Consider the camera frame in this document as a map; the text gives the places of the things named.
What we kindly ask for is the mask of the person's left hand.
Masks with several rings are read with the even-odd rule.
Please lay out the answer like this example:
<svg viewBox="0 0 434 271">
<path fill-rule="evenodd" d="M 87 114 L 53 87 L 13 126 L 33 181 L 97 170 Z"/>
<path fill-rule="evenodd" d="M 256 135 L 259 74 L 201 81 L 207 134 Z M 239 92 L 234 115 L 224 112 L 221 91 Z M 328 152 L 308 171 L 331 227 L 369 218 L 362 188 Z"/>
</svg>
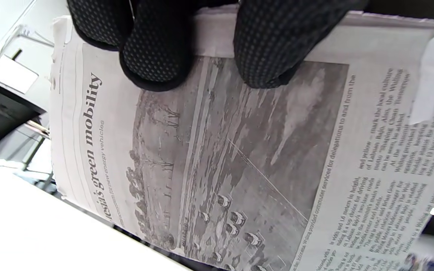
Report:
<svg viewBox="0 0 434 271">
<path fill-rule="evenodd" d="M 198 10 L 238 5 L 234 60 L 254 89 L 288 84 L 305 57 L 365 0 L 68 0 L 86 43 L 117 51 L 124 74 L 148 91 L 170 91 L 189 76 Z"/>
</svg>

